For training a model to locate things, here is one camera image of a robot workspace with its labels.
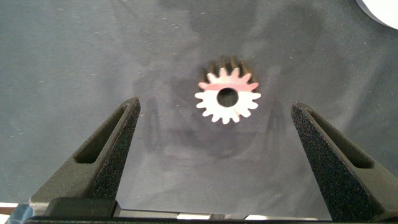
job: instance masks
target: gray fabric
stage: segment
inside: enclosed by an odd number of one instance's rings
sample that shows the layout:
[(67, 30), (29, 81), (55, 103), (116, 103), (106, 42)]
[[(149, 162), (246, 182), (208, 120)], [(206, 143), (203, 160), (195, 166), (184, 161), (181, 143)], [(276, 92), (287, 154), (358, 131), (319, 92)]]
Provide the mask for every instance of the gray fabric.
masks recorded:
[[(26, 202), (132, 96), (122, 208), (329, 219), (294, 101), (398, 175), (398, 31), (354, 1), (1, 1), (0, 33), (0, 201)], [(262, 93), (226, 126), (193, 97), (222, 54)]]

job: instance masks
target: spur gear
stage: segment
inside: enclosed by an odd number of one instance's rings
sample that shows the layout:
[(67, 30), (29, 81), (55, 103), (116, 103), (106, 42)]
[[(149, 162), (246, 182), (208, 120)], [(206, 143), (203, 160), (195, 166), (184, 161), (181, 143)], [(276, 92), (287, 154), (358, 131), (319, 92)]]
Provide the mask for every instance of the spur gear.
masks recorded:
[[(258, 83), (250, 83), (248, 81), (251, 78), (251, 73), (239, 77), (239, 67), (233, 69), (231, 74), (228, 74), (227, 69), (220, 68), (219, 75), (217, 77), (214, 73), (208, 73), (207, 82), (200, 82), (198, 86), (203, 90), (195, 94), (195, 97), (203, 100), (197, 104), (197, 108), (206, 108), (203, 112), (203, 116), (213, 115), (212, 122), (217, 122), (220, 118), (223, 120), (223, 124), (228, 124), (229, 120), (232, 119), (235, 123), (240, 121), (240, 115), (247, 118), (251, 115), (249, 109), (256, 109), (258, 104), (253, 100), (261, 97), (260, 93), (253, 93)], [(233, 106), (223, 106), (218, 100), (217, 96), (221, 90), (232, 89), (238, 94), (238, 100)]]

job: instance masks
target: white gear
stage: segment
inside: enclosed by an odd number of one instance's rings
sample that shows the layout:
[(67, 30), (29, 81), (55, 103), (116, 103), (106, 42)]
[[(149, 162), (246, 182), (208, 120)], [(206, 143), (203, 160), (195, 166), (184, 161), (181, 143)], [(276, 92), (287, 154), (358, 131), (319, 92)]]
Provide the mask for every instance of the white gear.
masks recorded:
[[(228, 124), (232, 118), (237, 123), (240, 121), (240, 115), (247, 118), (251, 115), (249, 109), (256, 109), (258, 107), (258, 104), (253, 102), (253, 100), (261, 97), (260, 93), (252, 92), (259, 84), (248, 84), (250, 78), (251, 73), (247, 73), (242, 78), (239, 78), (239, 68), (234, 68), (231, 75), (228, 75), (225, 68), (220, 68), (220, 77), (217, 77), (213, 73), (208, 73), (207, 79), (209, 83), (200, 82), (198, 84), (204, 91), (195, 94), (196, 98), (203, 100), (197, 104), (197, 108), (206, 108), (206, 111), (202, 115), (205, 117), (212, 114), (212, 122), (217, 122), (222, 118), (223, 124)], [(225, 88), (233, 89), (238, 94), (238, 101), (235, 105), (225, 107), (218, 103), (217, 95)]]

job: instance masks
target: gray cloth surface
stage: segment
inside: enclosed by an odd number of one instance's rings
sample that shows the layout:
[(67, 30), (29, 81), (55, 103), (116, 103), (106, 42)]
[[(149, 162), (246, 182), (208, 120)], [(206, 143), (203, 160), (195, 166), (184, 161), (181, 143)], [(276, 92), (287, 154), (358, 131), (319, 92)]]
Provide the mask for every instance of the gray cloth surface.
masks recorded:
[[(195, 108), (210, 59), (259, 107)], [(142, 111), (122, 208), (330, 219), (290, 118), (310, 105), (398, 175), (398, 31), (354, 1), (1, 1), (0, 202), (24, 202), (124, 100)]]

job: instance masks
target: white object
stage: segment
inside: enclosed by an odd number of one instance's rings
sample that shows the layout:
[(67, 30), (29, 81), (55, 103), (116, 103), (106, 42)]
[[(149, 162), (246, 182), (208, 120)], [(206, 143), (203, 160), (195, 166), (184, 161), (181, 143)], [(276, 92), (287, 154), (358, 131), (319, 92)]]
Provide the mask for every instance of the white object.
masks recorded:
[[(210, 83), (200, 82), (198, 86), (204, 92), (196, 93), (195, 97), (203, 100), (197, 104), (197, 108), (206, 108), (203, 116), (213, 115), (212, 122), (217, 122), (220, 118), (223, 124), (228, 124), (232, 119), (235, 123), (240, 121), (240, 115), (247, 118), (251, 115), (249, 109), (256, 109), (258, 104), (253, 100), (261, 97), (260, 93), (253, 93), (252, 91), (259, 86), (258, 83), (248, 84), (251, 74), (247, 73), (242, 78), (239, 77), (239, 68), (235, 68), (231, 75), (225, 68), (220, 68), (220, 77), (213, 73), (207, 74), (207, 79)], [(218, 93), (230, 88), (238, 94), (238, 101), (235, 105), (230, 107), (222, 106), (218, 103)]]
[(397, 0), (356, 0), (356, 2), (368, 16), (378, 23), (398, 29)]

